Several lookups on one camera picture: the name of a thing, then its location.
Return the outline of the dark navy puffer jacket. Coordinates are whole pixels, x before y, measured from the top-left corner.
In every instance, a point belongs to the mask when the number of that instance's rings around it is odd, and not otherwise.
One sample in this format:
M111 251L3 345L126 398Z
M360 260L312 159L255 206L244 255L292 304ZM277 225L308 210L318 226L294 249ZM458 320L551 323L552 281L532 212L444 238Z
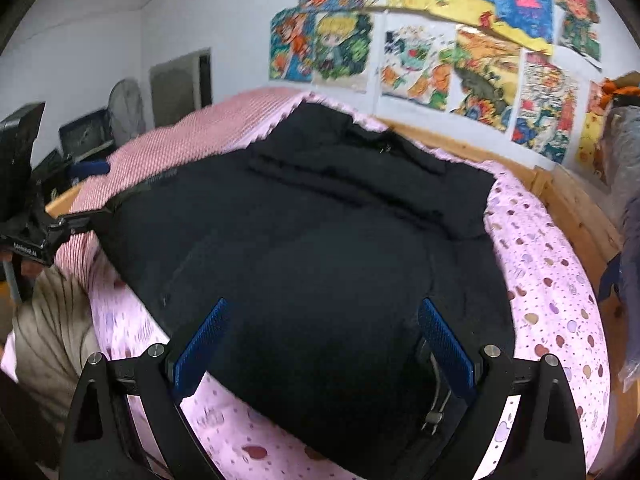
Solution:
M421 479L465 410L436 386L424 301L465 348L515 344L484 225L494 183L304 103L264 140L112 198L96 235L165 332L227 301L209 373L309 452Z

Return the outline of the black monitor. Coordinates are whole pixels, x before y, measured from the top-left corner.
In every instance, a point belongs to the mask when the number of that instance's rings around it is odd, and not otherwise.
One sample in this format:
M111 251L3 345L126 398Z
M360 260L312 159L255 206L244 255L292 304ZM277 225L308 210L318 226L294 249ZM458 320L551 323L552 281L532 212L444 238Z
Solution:
M106 108L62 125L58 129L58 137L65 158L90 158L111 153L115 148L110 114Z

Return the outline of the beige striped cloth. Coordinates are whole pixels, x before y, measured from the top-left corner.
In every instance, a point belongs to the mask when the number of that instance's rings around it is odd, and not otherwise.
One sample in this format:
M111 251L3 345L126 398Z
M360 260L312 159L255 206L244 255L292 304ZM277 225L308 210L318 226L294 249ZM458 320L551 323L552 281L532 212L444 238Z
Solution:
M56 266L35 280L13 320L18 383L58 434L64 432L82 369L99 350L89 299Z

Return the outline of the pink heart-print bed sheet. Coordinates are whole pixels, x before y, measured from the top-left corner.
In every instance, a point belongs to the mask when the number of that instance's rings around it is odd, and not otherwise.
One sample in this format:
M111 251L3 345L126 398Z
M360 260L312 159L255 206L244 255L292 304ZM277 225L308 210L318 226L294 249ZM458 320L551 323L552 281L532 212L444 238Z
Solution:
M506 238L491 232L490 207L500 204L494 193L498 179L494 170L484 169L495 177L487 200L485 226L495 244L502 265L515 327L515 353L531 359L555 353L567 377L570 362L548 341L537 342L532 353L518 348L518 334L537 320L515 312L514 300L523 295L540 300L544 307L559 311L553 296L552 273L565 270L576 262L566 245L550 242L544 234L548 220L533 215L533 203L521 197L506 201ZM122 282L107 261L96 238L91 234L75 236L58 252L55 266L68 278L76 278L84 289L91 308L93 328L99 351L112 358L135 356L152 342L166 340L149 312ZM14 331L9 334L1 359L2 370L17 382ZM192 398L184 402L186 416L204 448L230 479L343 479L346 471L326 460L296 437L287 434L238 400L213 378L206 378Z

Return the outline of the pink checkered pillow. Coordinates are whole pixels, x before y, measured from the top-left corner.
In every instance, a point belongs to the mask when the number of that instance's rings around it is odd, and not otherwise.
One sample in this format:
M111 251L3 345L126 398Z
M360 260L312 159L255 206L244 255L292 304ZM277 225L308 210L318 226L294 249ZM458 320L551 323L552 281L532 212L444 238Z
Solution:
M142 134L111 154L108 174L81 182L70 210L101 208L118 193L166 170L242 150L268 136L310 95L288 87L258 88L197 110L173 126Z

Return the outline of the grey round fan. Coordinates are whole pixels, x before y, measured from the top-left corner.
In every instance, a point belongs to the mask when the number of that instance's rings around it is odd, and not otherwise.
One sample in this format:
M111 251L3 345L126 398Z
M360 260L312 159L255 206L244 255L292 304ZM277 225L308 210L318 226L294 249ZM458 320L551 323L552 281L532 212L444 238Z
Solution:
M118 148L145 133L143 100L135 79L125 78L114 85L108 97L107 111Z

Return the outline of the grey plastic-wrapped bundle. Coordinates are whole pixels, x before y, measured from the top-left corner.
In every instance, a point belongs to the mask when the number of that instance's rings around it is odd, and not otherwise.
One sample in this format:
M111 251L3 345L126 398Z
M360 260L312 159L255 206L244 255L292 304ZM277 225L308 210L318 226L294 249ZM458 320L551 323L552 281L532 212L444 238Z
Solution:
M628 316L626 356L618 379L625 391L639 380L639 99L616 96L601 140L613 216L622 237L618 291Z

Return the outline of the grey wall box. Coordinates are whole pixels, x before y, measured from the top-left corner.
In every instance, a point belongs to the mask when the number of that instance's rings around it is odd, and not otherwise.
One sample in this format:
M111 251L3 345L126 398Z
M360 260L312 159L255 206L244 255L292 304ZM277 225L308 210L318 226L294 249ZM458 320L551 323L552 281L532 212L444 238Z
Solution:
M208 49L156 64L149 75L156 128L175 125L213 103L212 58Z

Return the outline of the wooden bed frame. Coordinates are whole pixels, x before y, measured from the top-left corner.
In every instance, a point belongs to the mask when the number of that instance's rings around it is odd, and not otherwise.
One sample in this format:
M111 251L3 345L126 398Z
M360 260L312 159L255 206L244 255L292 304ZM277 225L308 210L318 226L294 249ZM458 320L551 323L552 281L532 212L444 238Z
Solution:
M559 240L576 257L567 269L555 270L551 275L558 312L523 295L516 296L514 310L538 322L518 334L521 352L532 353L537 342L548 341L570 362L567 377L578 408L585 450L589 458L596 456L620 426L610 406L619 387L612 370L626 344L622 332L625 321L614 314L620 306L618 300L596 298L605 261L622 246L616 227L574 174L561 166L551 170L530 168L499 155L493 148L479 148L469 141L396 120L363 116L360 122L371 129L391 128L439 155L477 162L484 169L494 170L498 179L494 195L500 204L489 209L492 234L500 240L506 238L506 201L521 197L533 203L534 217L550 222L544 228L548 240ZM57 217L73 212L70 208L78 192L79 184L51 200L47 213Z

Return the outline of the colourful cartoon wall posters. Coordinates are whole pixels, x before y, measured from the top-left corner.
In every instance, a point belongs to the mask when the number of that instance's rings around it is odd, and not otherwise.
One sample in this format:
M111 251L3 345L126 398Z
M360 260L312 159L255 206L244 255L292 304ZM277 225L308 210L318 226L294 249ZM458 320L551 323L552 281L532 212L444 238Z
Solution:
M603 89L553 62L602 62L594 0L298 0L270 22L269 76L366 90L510 134L604 176Z

